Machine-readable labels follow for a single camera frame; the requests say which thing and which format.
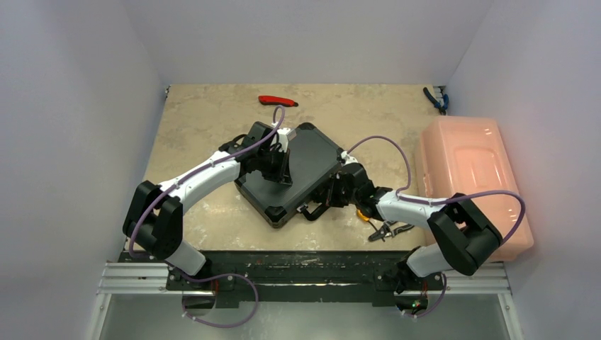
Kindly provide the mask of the black poker set case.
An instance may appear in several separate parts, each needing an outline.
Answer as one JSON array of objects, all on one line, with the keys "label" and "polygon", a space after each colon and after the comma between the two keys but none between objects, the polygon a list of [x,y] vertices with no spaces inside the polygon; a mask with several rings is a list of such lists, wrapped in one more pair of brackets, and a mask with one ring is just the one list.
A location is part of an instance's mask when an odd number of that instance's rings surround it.
[{"label": "black poker set case", "polygon": [[317,201],[330,176],[341,169],[343,149],[312,123],[298,125],[288,143],[291,183],[275,183],[259,171],[234,181],[237,190],[274,229],[283,227],[300,207]]}]

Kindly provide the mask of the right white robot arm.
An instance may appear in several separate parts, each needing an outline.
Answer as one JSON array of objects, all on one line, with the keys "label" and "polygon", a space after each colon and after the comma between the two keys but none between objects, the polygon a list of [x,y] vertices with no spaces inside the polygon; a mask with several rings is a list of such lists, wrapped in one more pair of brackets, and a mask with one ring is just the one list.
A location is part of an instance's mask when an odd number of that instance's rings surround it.
[{"label": "right white robot arm", "polygon": [[403,260],[398,279],[415,288],[425,277],[454,270],[473,275],[502,244],[502,235],[471,197],[450,198],[399,195],[392,188],[375,186],[359,163],[344,165],[319,186],[315,202],[328,208],[355,206],[374,220],[420,227],[434,237]]}]

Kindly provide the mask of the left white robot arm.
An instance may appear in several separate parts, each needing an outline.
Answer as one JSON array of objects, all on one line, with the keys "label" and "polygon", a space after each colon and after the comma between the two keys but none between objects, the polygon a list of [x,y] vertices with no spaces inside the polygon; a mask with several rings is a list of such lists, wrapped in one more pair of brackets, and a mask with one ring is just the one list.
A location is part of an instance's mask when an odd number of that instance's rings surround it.
[{"label": "left white robot arm", "polygon": [[195,290],[211,280],[208,259],[184,240],[184,215],[217,188],[258,171],[274,183],[292,183],[288,144],[296,132],[278,124],[255,122],[247,134],[219,146],[207,160],[168,181],[137,186],[123,224],[130,244],[184,272]]}]

